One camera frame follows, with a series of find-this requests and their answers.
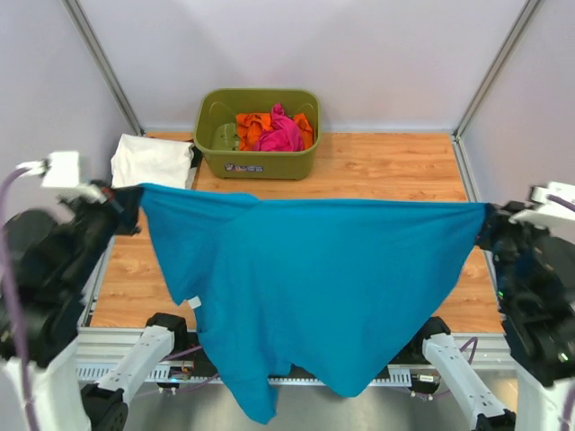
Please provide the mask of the aluminium frame rail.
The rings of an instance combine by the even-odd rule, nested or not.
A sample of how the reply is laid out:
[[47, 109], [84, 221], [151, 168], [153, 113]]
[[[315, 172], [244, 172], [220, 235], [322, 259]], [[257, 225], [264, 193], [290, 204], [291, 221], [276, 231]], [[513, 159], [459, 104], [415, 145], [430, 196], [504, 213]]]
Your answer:
[[[85, 327], [78, 332], [77, 358], [86, 363], [118, 363], [138, 342], [143, 328]], [[482, 371], [507, 371], [515, 368], [509, 347], [500, 333], [456, 333], [456, 344], [461, 347], [468, 339], [478, 338], [472, 367]]]

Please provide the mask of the orange t shirt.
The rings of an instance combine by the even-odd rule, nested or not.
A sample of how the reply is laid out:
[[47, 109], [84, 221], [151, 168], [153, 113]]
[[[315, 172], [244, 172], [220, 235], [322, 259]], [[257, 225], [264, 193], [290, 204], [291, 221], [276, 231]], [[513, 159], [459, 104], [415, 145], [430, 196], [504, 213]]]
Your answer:
[[[299, 126], [304, 139], [305, 149], [310, 149], [314, 144], [314, 130], [305, 114], [296, 114], [293, 119]], [[254, 151], [253, 146], [263, 130], [270, 130], [270, 113], [237, 114], [236, 134], [239, 138], [238, 148], [240, 151]]]

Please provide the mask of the pink t shirt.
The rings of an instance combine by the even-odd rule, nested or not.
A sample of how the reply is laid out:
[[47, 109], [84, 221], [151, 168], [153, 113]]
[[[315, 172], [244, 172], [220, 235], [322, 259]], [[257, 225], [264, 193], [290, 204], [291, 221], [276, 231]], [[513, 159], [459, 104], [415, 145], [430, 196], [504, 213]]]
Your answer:
[[301, 152], [305, 149], [302, 132], [296, 122], [286, 115], [282, 104], [270, 112], [270, 130], [263, 130], [253, 146], [258, 152]]

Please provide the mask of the black cloth strip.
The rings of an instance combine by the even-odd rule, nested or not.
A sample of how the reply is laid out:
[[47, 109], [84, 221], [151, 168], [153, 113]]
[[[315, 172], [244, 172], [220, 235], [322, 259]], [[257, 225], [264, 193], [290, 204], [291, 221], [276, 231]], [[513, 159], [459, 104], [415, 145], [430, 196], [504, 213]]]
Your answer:
[[[187, 342], [185, 347], [193, 349], [200, 345], [199, 336], [195, 330], [189, 330], [187, 334]], [[175, 361], [190, 362], [190, 365], [184, 365], [186, 370], [194, 376], [210, 377], [217, 373], [217, 368], [210, 361], [207, 353], [203, 349], [198, 349], [194, 352], [188, 353], [185, 356], [178, 356]], [[389, 362], [389, 365], [427, 365], [428, 362], [422, 354], [422, 337], [417, 334], [402, 350]], [[292, 365], [288, 375], [290, 377], [310, 377], [314, 376], [308, 373], [304, 368]]]

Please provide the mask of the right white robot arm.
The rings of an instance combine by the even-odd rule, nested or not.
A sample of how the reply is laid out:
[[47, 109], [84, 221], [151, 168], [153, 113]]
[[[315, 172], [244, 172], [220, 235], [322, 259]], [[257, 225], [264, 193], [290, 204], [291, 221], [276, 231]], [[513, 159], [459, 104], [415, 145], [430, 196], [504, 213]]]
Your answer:
[[441, 319], [404, 341], [411, 360], [437, 369], [472, 430], [574, 428], [574, 245], [550, 233], [558, 216], [543, 204], [489, 204], [475, 240], [491, 253], [517, 411], [488, 389]]

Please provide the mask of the folded white t shirt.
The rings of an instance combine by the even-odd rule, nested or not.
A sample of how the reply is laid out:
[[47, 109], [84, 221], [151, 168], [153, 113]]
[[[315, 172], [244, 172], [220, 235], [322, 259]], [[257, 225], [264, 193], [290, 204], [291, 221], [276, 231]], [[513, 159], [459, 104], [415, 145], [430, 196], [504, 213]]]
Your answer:
[[123, 134], [111, 157], [111, 186], [153, 183], [186, 189], [193, 158], [189, 142]]

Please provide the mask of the blue t shirt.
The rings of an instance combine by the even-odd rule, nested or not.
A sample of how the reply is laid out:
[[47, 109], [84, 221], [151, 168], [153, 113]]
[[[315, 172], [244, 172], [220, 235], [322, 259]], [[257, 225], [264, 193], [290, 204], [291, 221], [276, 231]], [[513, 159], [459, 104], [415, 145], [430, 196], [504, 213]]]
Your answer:
[[304, 368], [359, 395], [450, 295], [482, 203], [267, 199], [147, 183], [141, 206], [171, 298], [244, 414]]

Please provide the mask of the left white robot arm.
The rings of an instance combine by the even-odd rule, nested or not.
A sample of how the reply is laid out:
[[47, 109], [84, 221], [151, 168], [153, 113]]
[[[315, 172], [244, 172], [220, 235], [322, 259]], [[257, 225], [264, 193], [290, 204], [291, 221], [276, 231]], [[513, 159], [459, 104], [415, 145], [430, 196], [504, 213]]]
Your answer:
[[165, 358], [189, 349], [186, 321], [148, 319], [136, 344], [103, 377], [80, 386], [76, 374], [83, 291], [110, 240], [139, 231], [144, 191], [100, 181], [95, 198], [65, 198], [61, 223], [33, 208], [1, 227], [1, 368], [21, 400], [30, 430], [121, 430], [135, 394]]

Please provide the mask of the olive green plastic tub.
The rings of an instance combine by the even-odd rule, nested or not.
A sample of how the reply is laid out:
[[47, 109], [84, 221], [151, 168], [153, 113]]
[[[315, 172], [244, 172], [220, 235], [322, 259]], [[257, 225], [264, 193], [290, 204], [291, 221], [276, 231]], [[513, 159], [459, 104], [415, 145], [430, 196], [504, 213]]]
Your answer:
[[194, 143], [218, 178], [302, 180], [321, 137], [321, 106], [311, 92], [227, 88], [203, 99]]

